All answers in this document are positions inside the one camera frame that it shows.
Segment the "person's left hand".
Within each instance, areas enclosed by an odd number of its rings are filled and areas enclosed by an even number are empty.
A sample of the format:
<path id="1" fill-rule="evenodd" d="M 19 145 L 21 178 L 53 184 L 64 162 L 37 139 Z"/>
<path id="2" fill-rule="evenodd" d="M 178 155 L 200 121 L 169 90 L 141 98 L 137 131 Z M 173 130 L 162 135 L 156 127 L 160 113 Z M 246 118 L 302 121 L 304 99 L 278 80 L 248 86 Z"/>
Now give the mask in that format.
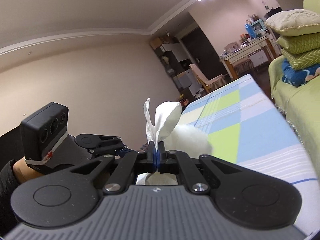
<path id="1" fill-rule="evenodd" d="M 24 158 L 21 158 L 20 160 L 16 161 L 16 163 L 14 163 L 13 165 L 12 170 L 20 184 L 43 176 L 43 174 L 30 168 L 25 162 Z"/>

